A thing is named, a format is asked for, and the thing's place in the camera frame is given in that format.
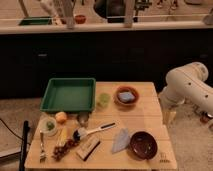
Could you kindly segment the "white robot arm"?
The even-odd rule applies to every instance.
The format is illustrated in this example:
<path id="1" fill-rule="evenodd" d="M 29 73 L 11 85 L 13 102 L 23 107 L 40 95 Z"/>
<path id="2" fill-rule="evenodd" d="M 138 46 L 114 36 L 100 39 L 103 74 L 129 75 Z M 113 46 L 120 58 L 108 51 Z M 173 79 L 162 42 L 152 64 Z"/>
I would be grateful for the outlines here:
<path id="1" fill-rule="evenodd" d="M 213 115 L 213 87 L 205 83 L 208 75 L 207 67 L 201 62 L 174 68 L 166 74 L 167 85 L 158 95 L 165 125 L 174 119 L 175 107 L 186 99 Z"/>

